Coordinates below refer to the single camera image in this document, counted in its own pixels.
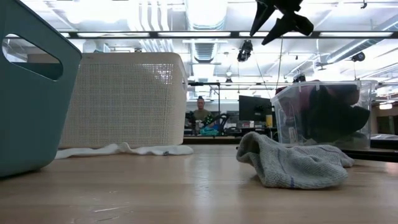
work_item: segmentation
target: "table surface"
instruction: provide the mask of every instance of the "table surface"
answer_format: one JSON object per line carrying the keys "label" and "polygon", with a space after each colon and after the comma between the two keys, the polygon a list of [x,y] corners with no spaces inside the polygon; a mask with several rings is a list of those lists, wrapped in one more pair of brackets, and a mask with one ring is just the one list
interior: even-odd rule
{"label": "table surface", "polygon": [[0,223],[398,223],[398,164],[357,161],[326,190],[266,189],[235,146],[54,161],[0,180]]}

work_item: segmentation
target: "black monitor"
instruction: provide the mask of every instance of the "black monitor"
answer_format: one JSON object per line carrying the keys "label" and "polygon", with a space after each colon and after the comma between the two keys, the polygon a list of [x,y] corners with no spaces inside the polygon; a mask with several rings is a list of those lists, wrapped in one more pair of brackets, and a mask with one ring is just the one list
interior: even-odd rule
{"label": "black monitor", "polygon": [[239,120],[265,122],[266,115],[272,115],[270,99],[256,96],[239,96]]}

